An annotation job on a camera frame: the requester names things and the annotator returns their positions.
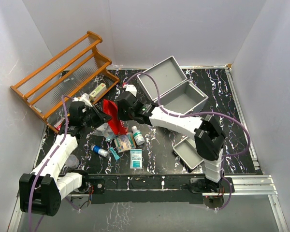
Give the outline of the white green-label pill bottle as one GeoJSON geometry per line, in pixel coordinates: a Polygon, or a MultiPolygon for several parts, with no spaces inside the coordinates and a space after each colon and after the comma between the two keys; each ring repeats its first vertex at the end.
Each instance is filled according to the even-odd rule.
{"type": "Polygon", "coordinates": [[[142,135],[142,133],[140,132],[140,130],[137,129],[136,126],[132,126],[132,135],[133,135],[133,138],[136,142],[137,145],[142,145],[145,143],[145,139],[142,135]]]}

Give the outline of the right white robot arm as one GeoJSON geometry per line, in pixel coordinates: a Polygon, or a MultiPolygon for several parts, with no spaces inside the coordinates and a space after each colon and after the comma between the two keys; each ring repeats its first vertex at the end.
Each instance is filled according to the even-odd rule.
{"type": "Polygon", "coordinates": [[[216,192],[223,186],[222,151],[225,133],[215,118],[183,115],[166,110],[159,102],[142,103],[131,92],[125,91],[116,99],[119,120],[134,120],[139,124],[163,127],[192,139],[196,151],[205,163],[206,187],[216,192]]]}

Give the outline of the red first aid pouch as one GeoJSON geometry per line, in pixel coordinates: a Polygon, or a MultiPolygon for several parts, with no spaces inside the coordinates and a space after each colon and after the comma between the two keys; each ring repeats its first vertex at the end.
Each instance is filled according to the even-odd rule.
{"type": "Polygon", "coordinates": [[[118,107],[115,102],[104,99],[103,112],[112,117],[108,124],[116,136],[127,134],[126,128],[118,119],[118,107]]]}

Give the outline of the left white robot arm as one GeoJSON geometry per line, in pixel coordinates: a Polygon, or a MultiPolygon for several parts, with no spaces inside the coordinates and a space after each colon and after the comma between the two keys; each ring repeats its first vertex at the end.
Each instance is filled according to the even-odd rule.
{"type": "Polygon", "coordinates": [[[19,179],[19,199],[22,212],[54,216],[61,201],[75,189],[89,190],[89,179],[80,172],[59,177],[62,167],[78,147],[87,127],[99,127],[111,120],[111,116],[85,101],[72,101],[64,107],[65,119],[56,140],[41,163],[29,174],[19,179]]]}

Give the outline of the clear plastic bag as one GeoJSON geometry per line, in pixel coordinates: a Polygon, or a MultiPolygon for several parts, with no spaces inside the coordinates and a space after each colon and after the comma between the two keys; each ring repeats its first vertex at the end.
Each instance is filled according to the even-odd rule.
{"type": "Polygon", "coordinates": [[[94,135],[96,136],[103,136],[103,137],[110,137],[113,134],[112,129],[110,128],[108,123],[104,123],[101,126],[97,127],[94,131],[94,135]]]}

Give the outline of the bandage packet bundle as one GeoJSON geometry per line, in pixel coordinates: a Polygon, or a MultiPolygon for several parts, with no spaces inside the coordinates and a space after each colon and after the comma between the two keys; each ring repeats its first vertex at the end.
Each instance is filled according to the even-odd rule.
{"type": "Polygon", "coordinates": [[[118,153],[129,151],[131,149],[136,149],[136,143],[134,141],[134,138],[131,132],[125,135],[117,136],[114,139],[114,142],[115,142],[118,153]]]}

